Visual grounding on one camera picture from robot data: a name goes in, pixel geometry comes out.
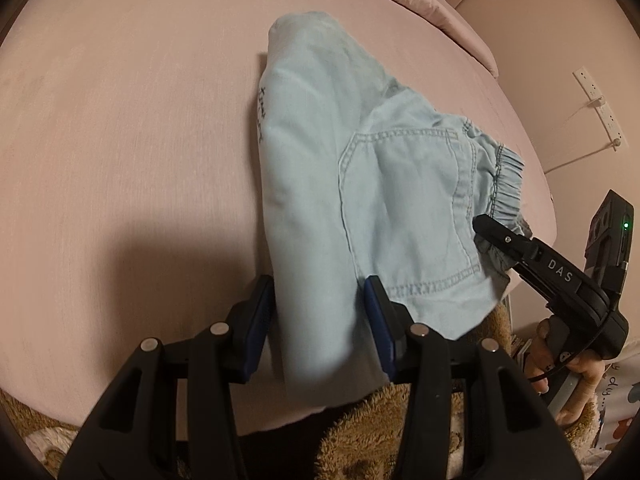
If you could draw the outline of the person right hand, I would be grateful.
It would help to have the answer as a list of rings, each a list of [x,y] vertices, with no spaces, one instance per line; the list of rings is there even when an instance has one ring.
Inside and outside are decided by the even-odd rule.
[[[524,358],[523,372],[536,393],[543,396],[551,392],[553,417],[561,428],[568,428],[580,419],[594,399],[606,362],[597,352],[588,349],[566,361],[566,367],[553,374],[556,357],[548,342],[550,335],[560,333],[561,325],[554,316],[537,325]]]

